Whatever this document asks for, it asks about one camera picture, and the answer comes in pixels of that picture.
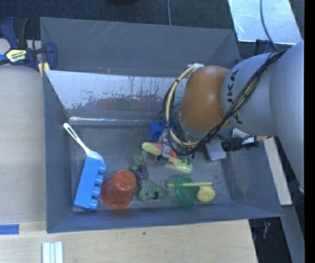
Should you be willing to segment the pale grey metal gripper finger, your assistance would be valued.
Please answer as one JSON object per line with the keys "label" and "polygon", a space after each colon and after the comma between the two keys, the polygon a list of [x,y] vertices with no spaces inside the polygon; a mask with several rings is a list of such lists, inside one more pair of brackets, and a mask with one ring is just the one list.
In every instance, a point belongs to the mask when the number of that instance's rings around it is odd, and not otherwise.
{"label": "pale grey metal gripper finger", "polygon": [[168,161],[170,158],[171,147],[169,144],[162,144],[161,147],[161,158]]}

